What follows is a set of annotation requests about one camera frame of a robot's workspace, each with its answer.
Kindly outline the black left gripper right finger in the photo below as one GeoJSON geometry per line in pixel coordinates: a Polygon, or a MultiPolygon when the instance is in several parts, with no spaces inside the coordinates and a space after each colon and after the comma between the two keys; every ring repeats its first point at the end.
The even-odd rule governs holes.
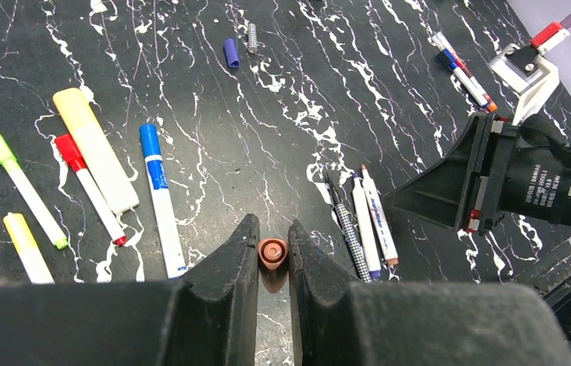
{"type": "Polygon", "coordinates": [[[553,311],[528,287],[367,284],[300,222],[288,242],[298,365],[571,365],[553,311]]]}

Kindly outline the copper marker cap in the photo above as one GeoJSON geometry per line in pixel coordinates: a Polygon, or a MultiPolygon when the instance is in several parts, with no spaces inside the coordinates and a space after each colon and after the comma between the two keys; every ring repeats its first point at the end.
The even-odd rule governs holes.
{"type": "Polygon", "coordinates": [[[270,294],[279,292],[287,281],[289,251],[289,244],[282,239],[264,239],[258,244],[259,275],[270,294]]]}

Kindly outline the copper capped white marker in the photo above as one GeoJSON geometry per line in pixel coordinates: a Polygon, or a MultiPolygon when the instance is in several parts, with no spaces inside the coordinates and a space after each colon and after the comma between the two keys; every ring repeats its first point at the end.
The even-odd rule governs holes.
{"type": "Polygon", "coordinates": [[[394,267],[399,263],[399,256],[384,213],[383,205],[380,201],[380,195],[365,164],[361,165],[361,174],[362,187],[371,212],[371,219],[383,253],[383,258],[389,267],[394,267]]]}

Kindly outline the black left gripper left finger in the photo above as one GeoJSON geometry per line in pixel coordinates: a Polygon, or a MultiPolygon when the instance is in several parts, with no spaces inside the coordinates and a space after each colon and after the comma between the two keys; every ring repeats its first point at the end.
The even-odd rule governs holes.
{"type": "Polygon", "coordinates": [[[1,284],[0,365],[252,365],[254,214],[177,279],[1,284]]]}

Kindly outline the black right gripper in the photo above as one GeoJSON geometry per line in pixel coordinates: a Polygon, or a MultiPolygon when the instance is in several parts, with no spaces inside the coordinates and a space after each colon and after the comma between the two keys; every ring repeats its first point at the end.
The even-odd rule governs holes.
{"type": "Polygon", "coordinates": [[[518,126],[496,114],[473,114],[448,153],[383,196],[387,216],[404,212],[459,230],[463,189],[467,231],[482,234],[504,213],[571,226],[571,143],[559,141],[538,114],[518,126]]]}

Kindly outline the purple white marker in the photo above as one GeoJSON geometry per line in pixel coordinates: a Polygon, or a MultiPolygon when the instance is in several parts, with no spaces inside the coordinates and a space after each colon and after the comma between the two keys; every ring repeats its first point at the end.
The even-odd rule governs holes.
{"type": "Polygon", "coordinates": [[[381,277],[381,264],[377,251],[377,241],[371,222],[370,209],[367,205],[361,178],[357,172],[352,173],[352,180],[353,188],[351,194],[367,270],[372,279],[378,280],[381,277]]]}

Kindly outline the purple marker cap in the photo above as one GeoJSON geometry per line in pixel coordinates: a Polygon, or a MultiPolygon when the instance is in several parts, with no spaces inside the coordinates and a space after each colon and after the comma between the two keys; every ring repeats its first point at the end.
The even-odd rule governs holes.
{"type": "Polygon", "coordinates": [[[238,69],[240,67],[240,60],[236,42],[233,38],[228,38],[224,41],[223,51],[225,54],[227,67],[230,69],[238,69]]]}

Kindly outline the checkered black white pen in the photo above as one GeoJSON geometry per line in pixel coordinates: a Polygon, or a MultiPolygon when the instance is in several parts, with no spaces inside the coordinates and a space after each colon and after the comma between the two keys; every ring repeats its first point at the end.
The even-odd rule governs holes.
{"type": "Polygon", "coordinates": [[[369,284],[372,282],[372,278],[370,272],[368,271],[361,244],[357,238],[357,234],[354,230],[354,226],[352,224],[345,203],[342,200],[341,195],[339,194],[338,189],[335,186],[334,181],[330,178],[328,172],[324,172],[324,181],[328,186],[328,191],[332,199],[332,205],[342,229],[342,234],[348,245],[348,249],[353,259],[354,265],[356,267],[358,277],[364,283],[369,284]]]}

